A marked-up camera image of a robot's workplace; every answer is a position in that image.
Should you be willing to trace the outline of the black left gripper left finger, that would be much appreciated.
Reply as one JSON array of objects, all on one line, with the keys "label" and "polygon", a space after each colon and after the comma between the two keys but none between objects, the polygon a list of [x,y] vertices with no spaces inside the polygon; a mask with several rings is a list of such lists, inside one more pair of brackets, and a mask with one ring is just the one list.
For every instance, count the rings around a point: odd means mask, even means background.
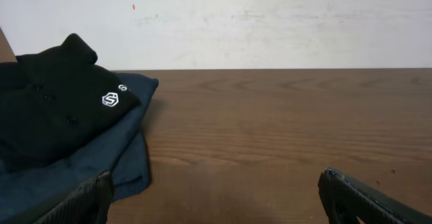
[{"label": "black left gripper left finger", "polygon": [[114,186],[110,171],[80,182],[39,206],[34,221],[42,224],[106,224],[113,200]]}]

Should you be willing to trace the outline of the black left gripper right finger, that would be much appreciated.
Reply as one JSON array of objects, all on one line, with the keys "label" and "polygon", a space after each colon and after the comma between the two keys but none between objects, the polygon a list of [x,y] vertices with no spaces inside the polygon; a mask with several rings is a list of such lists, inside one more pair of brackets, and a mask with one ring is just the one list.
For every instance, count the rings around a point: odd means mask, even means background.
[{"label": "black left gripper right finger", "polygon": [[319,197],[331,224],[431,224],[431,217],[342,173],[326,168]]}]

